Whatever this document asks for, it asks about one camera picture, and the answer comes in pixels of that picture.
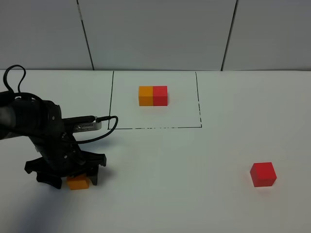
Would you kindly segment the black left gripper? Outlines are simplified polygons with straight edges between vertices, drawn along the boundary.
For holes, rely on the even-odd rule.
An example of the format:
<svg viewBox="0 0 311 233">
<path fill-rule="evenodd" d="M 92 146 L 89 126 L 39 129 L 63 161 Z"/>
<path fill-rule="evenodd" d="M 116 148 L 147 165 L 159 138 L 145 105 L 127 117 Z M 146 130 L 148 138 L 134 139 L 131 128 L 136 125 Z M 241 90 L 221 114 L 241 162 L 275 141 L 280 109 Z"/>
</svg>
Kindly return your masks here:
<svg viewBox="0 0 311 233">
<path fill-rule="evenodd" d="M 73 134 L 67 132 L 62 121 L 61 108 L 52 101 L 44 101 L 48 121 L 40 137 L 30 137 L 41 158 L 28 161 L 25 165 L 27 173 L 36 172 L 39 183 L 48 184 L 61 189 L 62 177 L 75 177 L 85 173 L 93 185 L 98 184 L 99 166 L 106 166 L 106 156 L 83 151 L 80 144 L 97 141 L 89 139 L 77 141 Z M 97 122 L 107 120 L 107 117 L 96 119 Z"/>
</svg>

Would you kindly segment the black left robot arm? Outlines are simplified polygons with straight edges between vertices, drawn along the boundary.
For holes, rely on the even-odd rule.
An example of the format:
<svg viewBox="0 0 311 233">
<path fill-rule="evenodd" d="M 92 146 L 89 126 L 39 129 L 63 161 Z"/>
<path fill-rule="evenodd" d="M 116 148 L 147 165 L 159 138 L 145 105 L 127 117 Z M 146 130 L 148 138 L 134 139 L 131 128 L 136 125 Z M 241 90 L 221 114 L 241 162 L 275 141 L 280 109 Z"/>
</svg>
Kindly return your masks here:
<svg viewBox="0 0 311 233">
<path fill-rule="evenodd" d="M 29 137 L 41 157 L 27 161 L 25 171 L 36 172 L 38 182 L 57 189 L 63 177 L 79 175 L 97 185 L 99 166 L 106 165 L 106 156 L 81 150 L 73 133 L 100 128 L 95 116 L 62 118 L 60 106 L 49 100 L 0 99 L 0 138 Z"/>
</svg>

